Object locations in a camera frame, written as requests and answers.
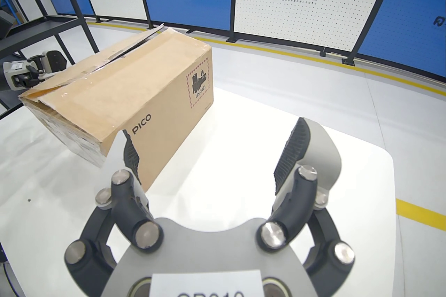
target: black metal frame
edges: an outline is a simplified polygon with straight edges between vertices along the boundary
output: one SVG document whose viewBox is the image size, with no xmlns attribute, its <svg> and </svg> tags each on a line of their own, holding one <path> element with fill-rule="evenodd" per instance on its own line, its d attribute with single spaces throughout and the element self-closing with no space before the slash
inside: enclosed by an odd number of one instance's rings
<svg viewBox="0 0 446 297">
<path fill-rule="evenodd" d="M 81 27 L 83 28 L 85 36 L 87 37 L 88 42 L 90 43 L 91 48 L 93 49 L 94 53 L 99 52 L 96 42 L 94 41 L 94 38 L 91 35 L 91 31 L 88 29 L 88 25 L 82 15 L 82 12 L 81 12 L 81 9 L 77 3 L 77 0 L 70 0 L 71 4 L 73 5 L 73 9 L 75 10 L 76 16 L 77 16 L 77 18 L 74 18 L 74 19 L 68 18 L 68 17 L 62 17 L 62 16 L 49 16 L 45 7 L 43 6 L 42 1 L 41 0 L 34 0 L 34 1 L 36 2 L 43 17 L 40 17 L 36 20 L 32 20 L 30 22 L 27 22 L 27 23 L 17 26 L 16 28 L 14 28 L 10 31 L 8 36 L 17 34 L 20 31 L 24 31 L 26 29 L 29 29 L 29 28 L 32 28 L 33 26 L 38 25 L 39 23 L 45 23 L 47 21 L 55 21 L 55 22 L 60 23 L 60 25 L 58 25 L 56 27 L 48 28 L 47 30 L 43 31 L 42 33 L 30 36 L 29 38 L 18 41 L 11 46 L 6 46 L 2 50 L 2 55 L 6 55 L 6 53 L 11 55 L 14 52 L 17 52 L 18 50 L 21 50 L 22 48 L 27 47 L 28 45 L 31 45 L 31 44 L 34 44 L 34 43 L 40 41 L 40 40 L 49 38 L 50 36 L 54 36 L 56 38 L 57 42 L 59 43 L 61 49 L 66 54 L 70 63 L 74 64 L 75 62 L 74 62 L 73 58 L 71 57 L 70 53 L 68 52 L 67 47 L 62 42 L 62 39 L 60 38 L 59 33 L 61 33 L 62 31 L 66 31 L 68 29 L 74 28 L 75 26 L 78 26 L 78 25 L 81 25 Z M 23 12 L 23 9 L 22 9 L 20 3 L 17 2 L 17 4 L 19 5 L 19 8 L 21 9 L 25 19 L 28 20 L 27 16 Z M 6 117 L 7 115 L 16 111 L 22 105 L 23 104 L 20 103 L 17 106 L 12 107 L 11 109 L 8 109 L 6 112 L 4 112 L 3 114 L 0 115 L 0 119 Z"/>
</svg>

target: yellow stripe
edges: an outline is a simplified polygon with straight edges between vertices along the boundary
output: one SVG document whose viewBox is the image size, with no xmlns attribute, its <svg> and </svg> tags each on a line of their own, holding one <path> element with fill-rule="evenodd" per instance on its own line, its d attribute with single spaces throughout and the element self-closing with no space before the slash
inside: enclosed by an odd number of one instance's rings
<svg viewBox="0 0 446 297">
<path fill-rule="evenodd" d="M 446 230 L 446 216 L 397 198 L 397 214 L 430 227 Z"/>
<path fill-rule="evenodd" d="M 146 29 L 144 29 L 144 28 L 136 28 L 134 26 L 115 25 L 115 24 L 106 24 L 106 23 L 97 24 L 97 23 L 93 23 L 93 22 L 87 22 L 87 23 L 90 24 L 90 25 L 96 25 L 96 26 L 103 25 L 103 26 L 111 26 L 113 28 L 123 28 L 123 29 L 131 29 L 131 30 L 138 30 L 138 31 L 146 31 Z M 435 87 L 431 87 L 429 85 L 419 84 L 419 83 L 416 83 L 416 82 L 408 80 L 408 79 L 402 79 L 400 77 L 392 76 L 392 75 L 389 75 L 389 74 L 384 74 L 382 72 L 377 72 L 377 71 L 373 71 L 373 70 L 368 70 L 366 68 L 360 68 L 360 67 L 356 67 L 356 66 L 343 65 L 343 64 L 341 64 L 339 62 L 325 60 L 323 58 L 317 58 L 317 57 L 311 57 L 311 56 L 305 56 L 305 55 L 296 55 L 294 53 L 284 52 L 282 50 L 275 50 L 275 49 L 271 49 L 271 48 L 250 46 L 250 45 L 247 45 L 247 44 L 234 44 L 234 43 L 223 42 L 221 40 L 214 40 L 214 39 L 200 38 L 200 37 L 194 37 L 194 38 L 197 39 L 197 40 L 201 40 L 202 42 L 207 42 L 207 43 L 223 44 L 223 45 L 231 46 L 231 47 L 237 46 L 237 47 L 246 48 L 246 49 L 252 49 L 252 50 L 261 50 L 263 52 L 274 53 L 276 55 L 283 55 L 283 56 L 288 56 L 288 57 L 293 57 L 293 58 L 300 58 L 301 60 L 313 61 L 313 62 L 318 62 L 318 63 L 324 63 L 326 65 L 347 68 L 347 69 L 350 69 L 350 70 L 363 72 L 365 74 L 369 74 L 369 75 L 373 75 L 373 76 L 379 76 L 379 77 L 382 77 L 384 79 L 397 81 L 397 82 L 402 83 L 402 84 L 406 84 L 406 85 L 410 85 L 410 86 L 413 86 L 413 87 L 417 87 L 418 89 L 422 89 L 422 90 L 426 90 L 428 92 L 432 92 L 432 93 L 435 93 L 435 94 L 446 96 L 446 90 L 436 89 Z"/>
<path fill-rule="evenodd" d="M 123 28 L 123 29 L 130 29 L 130 30 L 146 31 L 146 29 L 144 29 L 144 28 L 136 28 L 134 26 L 115 25 L 115 24 L 106 24 L 106 23 L 97 24 L 97 23 L 92 23 L 92 22 L 87 22 L 87 23 L 90 25 L 96 25 L 96 26 L 111 26 L 113 28 Z M 410 81 L 407 79 L 401 79 L 400 77 L 395 77 L 395 76 L 392 76 L 389 74 L 383 74 L 381 72 L 368 70 L 366 68 L 342 65 L 336 61 L 323 60 L 321 58 L 305 56 L 305 55 L 295 55 L 294 53 L 283 52 L 281 50 L 250 46 L 250 45 L 246 45 L 246 44 L 233 44 L 233 43 L 223 42 L 221 40 L 199 38 L 199 37 L 195 37 L 195 39 L 201 40 L 202 42 L 207 42 L 207 43 L 223 44 L 223 45 L 227 45 L 227 46 L 231 46 L 231 47 L 237 46 L 237 47 L 242 47 L 242 48 L 252 49 L 252 50 L 261 50 L 263 52 L 275 53 L 276 55 L 300 58 L 301 60 L 319 62 L 319 63 L 324 63 L 326 65 L 348 68 L 350 70 L 359 71 L 359 72 L 363 72 L 366 74 L 383 77 L 385 79 L 390 79 L 390 80 L 397 81 L 397 82 L 400 82 L 403 84 L 417 87 L 419 89 L 427 90 L 429 92 L 433 92 L 436 94 L 446 96 L 446 91 L 443 91 L 443 90 L 435 89 L 433 87 L 419 84 L 419 83 L 416 83 L 414 81 Z M 417 205 L 414 205 L 411 203 L 407 203 L 406 201 L 403 201 L 400 199 L 397 199 L 397 214 L 399 216 L 403 216 L 405 218 L 408 218 L 408 219 L 414 220 L 416 222 L 428 225 L 430 227 L 438 228 L 441 230 L 446 230 L 446 216 L 444 216 L 443 214 L 440 214 L 440 213 L 436 213 L 435 211 L 421 208 L 420 206 L 417 206 Z"/>
</svg>

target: tabletop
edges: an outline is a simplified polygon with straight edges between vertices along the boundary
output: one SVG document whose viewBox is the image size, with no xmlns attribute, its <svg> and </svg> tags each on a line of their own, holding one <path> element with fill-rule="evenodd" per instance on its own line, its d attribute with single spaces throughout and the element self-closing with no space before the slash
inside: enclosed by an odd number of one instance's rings
<svg viewBox="0 0 446 297">
<path fill-rule="evenodd" d="M 267 219 L 273 171 L 297 119 L 215 89 L 213 106 L 147 192 L 153 216 L 202 231 Z M 328 210 L 356 254 L 336 296 L 391 296 L 392 158 L 378 146 L 325 129 L 342 160 Z M 83 296 L 63 255 L 94 209 L 99 169 L 70 152 L 25 107 L 0 121 L 0 157 L 0 242 L 26 296 Z M 118 261 L 129 243 L 114 229 L 108 245 Z M 291 247 L 303 262 L 311 246 L 306 226 Z"/>
</svg>

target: black shelf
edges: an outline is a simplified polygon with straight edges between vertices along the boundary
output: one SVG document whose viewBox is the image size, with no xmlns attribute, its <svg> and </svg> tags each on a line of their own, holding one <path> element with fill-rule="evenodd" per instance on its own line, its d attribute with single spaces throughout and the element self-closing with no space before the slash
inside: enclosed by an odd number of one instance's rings
<svg viewBox="0 0 446 297">
<path fill-rule="evenodd" d="M 5 39 L 0 39 L 0 58 L 80 25 L 77 17 L 43 16 L 11 29 Z"/>
</svg>

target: brown cardboard box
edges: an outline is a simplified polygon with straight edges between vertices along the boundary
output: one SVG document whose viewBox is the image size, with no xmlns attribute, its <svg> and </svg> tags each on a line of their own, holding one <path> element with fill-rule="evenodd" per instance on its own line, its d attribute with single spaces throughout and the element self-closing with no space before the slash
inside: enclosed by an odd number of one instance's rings
<svg viewBox="0 0 446 297">
<path fill-rule="evenodd" d="M 214 100 L 211 47 L 173 29 L 145 41 L 153 33 L 131 36 L 20 96 L 60 141 L 97 166 L 116 132 L 127 130 L 144 191 Z"/>
</svg>

